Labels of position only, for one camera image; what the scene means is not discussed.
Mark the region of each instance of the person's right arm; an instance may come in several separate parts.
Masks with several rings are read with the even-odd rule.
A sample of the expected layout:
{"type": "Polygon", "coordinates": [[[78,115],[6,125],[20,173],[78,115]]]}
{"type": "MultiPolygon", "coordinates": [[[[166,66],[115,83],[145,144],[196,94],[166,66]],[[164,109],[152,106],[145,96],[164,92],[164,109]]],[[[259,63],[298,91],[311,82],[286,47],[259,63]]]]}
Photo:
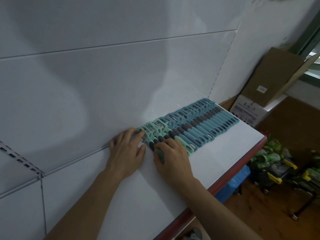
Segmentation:
{"type": "Polygon", "coordinates": [[[194,178],[187,151],[179,140],[167,139],[154,147],[164,153],[164,164],[158,154],[154,153],[154,163],[159,174],[178,192],[211,239],[262,239],[194,178]]]}

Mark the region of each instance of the white box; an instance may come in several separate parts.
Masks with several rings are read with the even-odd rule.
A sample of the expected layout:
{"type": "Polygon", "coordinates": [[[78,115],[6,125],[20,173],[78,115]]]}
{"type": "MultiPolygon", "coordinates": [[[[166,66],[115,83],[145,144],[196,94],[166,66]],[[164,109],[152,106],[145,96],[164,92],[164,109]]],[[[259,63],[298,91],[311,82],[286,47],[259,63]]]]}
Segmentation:
{"type": "Polygon", "coordinates": [[[254,127],[266,117],[268,112],[275,108],[286,97],[287,96],[285,94],[282,94],[266,107],[261,107],[260,105],[247,99],[245,96],[239,95],[231,107],[230,113],[248,125],[254,127]]]}

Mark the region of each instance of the forearm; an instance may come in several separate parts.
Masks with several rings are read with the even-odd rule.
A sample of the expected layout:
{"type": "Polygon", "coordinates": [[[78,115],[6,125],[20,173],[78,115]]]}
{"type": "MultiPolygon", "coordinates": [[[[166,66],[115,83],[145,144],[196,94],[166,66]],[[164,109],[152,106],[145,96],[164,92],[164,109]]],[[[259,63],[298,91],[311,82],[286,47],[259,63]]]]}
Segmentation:
{"type": "Polygon", "coordinates": [[[96,240],[120,182],[110,173],[101,172],[45,240],[96,240]]]}
{"type": "Polygon", "coordinates": [[[178,192],[211,239],[261,240],[258,234],[213,197],[197,179],[178,192]]]}

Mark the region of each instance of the white label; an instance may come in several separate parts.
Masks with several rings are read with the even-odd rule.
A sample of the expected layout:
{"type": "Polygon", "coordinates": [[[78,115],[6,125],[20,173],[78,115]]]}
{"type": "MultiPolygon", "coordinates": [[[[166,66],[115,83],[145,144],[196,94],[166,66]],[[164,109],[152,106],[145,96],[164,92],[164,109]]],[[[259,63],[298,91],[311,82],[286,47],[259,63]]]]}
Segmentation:
{"type": "Polygon", "coordinates": [[[258,88],[257,88],[257,91],[262,92],[262,93],[265,93],[266,90],[267,89],[265,87],[262,87],[262,86],[258,86],[258,88]]]}

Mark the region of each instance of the blue plastic container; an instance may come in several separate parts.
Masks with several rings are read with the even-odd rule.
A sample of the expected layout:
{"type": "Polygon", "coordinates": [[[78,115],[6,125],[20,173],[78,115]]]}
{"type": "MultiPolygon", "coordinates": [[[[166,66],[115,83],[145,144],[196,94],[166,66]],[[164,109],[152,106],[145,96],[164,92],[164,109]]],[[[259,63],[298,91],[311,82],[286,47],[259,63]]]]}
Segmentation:
{"type": "Polygon", "coordinates": [[[248,177],[250,169],[245,165],[217,194],[216,198],[221,203],[224,203],[239,185],[248,177]]]}

